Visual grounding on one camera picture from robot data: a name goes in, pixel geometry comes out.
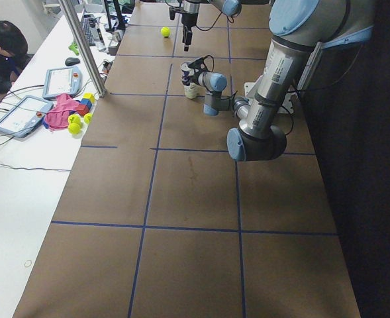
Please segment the green object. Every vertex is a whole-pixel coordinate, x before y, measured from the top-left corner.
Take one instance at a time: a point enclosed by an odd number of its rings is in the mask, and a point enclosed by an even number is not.
[[[68,49],[70,49],[71,51],[73,51],[75,55],[79,55],[78,46],[77,46],[77,43],[75,43],[75,41],[73,41],[73,42],[71,43],[71,45],[68,47]]]

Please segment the tennis ball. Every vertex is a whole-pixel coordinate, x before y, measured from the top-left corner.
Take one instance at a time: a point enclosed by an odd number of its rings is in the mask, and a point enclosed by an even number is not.
[[[161,28],[161,34],[164,38],[169,37],[171,34],[170,28],[168,26],[164,26],[163,28]]]
[[[87,113],[86,115],[84,115],[84,122],[86,124],[89,124],[91,122],[91,113]]]
[[[82,125],[80,116],[77,114],[72,114],[72,115],[68,116],[68,123],[69,124],[73,124],[73,123],[78,124],[79,126]]]
[[[68,125],[68,131],[72,134],[78,134],[81,130],[80,124],[71,123]]]

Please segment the dark background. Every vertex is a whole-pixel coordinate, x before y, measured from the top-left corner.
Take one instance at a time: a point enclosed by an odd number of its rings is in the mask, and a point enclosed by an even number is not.
[[[326,52],[310,87],[337,80],[357,51]],[[390,317],[390,1],[343,80],[303,105],[362,318]]]

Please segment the tablet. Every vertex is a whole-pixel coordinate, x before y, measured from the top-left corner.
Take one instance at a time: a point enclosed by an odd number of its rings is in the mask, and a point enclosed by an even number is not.
[[[77,66],[68,68],[52,68],[46,72],[43,87],[43,98],[54,99],[67,93],[71,97],[77,95],[81,87],[81,72]]]
[[[53,107],[53,102],[27,95],[0,120],[0,131],[15,137],[25,137],[41,122]]]

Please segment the white wall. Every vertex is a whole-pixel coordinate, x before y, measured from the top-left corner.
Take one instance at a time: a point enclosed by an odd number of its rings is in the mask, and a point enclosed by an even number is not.
[[[58,21],[45,15],[42,0],[0,0],[0,20],[11,21],[24,34],[28,53],[35,53]]]

